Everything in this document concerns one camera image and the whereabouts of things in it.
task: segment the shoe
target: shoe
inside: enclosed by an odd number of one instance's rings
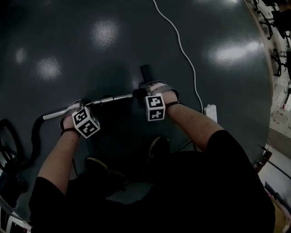
[[[149,147],[149,157],[142,173],[149,183],[153,183],[159,171],[160,164],[170,153],[170,142],[165,136],[157,137]]]
[[[112,194],[116,191],[124,190],[124,186],[128,184],[124,174],[110,170],[106,164],[96,158],[86,158],[85,166],[90,174],[96,176],[98,179],[102,179],[104,183],[108,183],[108,185],[113,187],[114,191]]]

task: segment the black wrist strap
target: black wrist strap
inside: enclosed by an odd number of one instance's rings
[[[64,129],[62,133],[60,134],[60,136],[63,136],[64,132],[67,132],[67,131],[74,131],[76,134],[78,134],[79,137],[81,136],[81,134],[75,128]]]
[[[168,104],[166,104],[166,108],[168,108],[168,107],[170,107],[170,106],[172,106],[172,105],[174,105],[174,104],[181,104],[181,105],[184,105],[184,104],[182,104],[180,101],[175,101],[175,102],[172,102],[172,103],[168,103]]]

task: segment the white power strip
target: white power strip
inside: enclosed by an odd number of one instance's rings
[[[204,108],[204,115],[208,116],[217,123],[216,105],[207,105],[207,107]]]

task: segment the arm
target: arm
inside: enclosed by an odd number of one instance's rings
[[[163,93],[165,104],[177,101],[173,91]],[[207,116],[181,104],[167,108],[168,115],[188,135],[188,137],[202,150],[206,151],[210,137],[223,128]]]
[[[67,116],[64,119],[64,128],[72,127],[74,127],[73,118]],[[72,159],[78,140],[79,136],[75,132],[65,132],[47,157],[38,175],[53,183],[64,195],[68,188]]]

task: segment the metal tube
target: metal tube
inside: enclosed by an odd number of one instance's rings
[[[127,99],[127,98],[132,98],[132,94],[124,95],[124,96],[117,96],[117,97],[103,98],[101,100],[92,101],[91,103],[86,104],[86,106],[94,105],[94,104],[103,104],[103,103],[108,103],[108,102],[112,102],[112,101],[115,101],[115,100],[122,100],[122,99]],[[66,111],[66,109],[61,110],[61,111],[57,111],[57,112],[54,112],[54,113],[50,113],[50,114],[47,114],[47,115],[43,115],[42,118],[46,121],[46,120],[49,120],[49,119],[52,119],[52,118],[59,117],[59,116],[63,115],[65,113],[65,111]]]

